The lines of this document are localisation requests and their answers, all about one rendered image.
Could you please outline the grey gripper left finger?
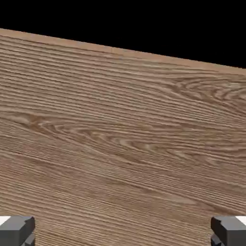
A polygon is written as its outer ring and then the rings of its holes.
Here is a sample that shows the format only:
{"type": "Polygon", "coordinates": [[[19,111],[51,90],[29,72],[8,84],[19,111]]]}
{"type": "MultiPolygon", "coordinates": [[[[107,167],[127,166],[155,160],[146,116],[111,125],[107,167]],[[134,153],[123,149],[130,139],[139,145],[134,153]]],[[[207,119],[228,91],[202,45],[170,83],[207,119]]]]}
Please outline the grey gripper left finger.
{"type": "Polygon", "coordinates": [[[35,246],[33,216],[0,216],[0,246],[35,246]]]}

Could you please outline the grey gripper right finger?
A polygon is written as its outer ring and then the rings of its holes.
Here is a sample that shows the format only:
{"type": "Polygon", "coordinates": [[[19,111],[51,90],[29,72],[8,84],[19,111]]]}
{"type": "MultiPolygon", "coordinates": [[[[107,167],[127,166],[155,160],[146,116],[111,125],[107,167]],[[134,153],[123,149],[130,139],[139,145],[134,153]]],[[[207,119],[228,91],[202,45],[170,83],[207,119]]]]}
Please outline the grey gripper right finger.
{"type": "Polygon", "coordinates": [[[213,216],[211,246],[246,246],[246,216],[213,216]]]}

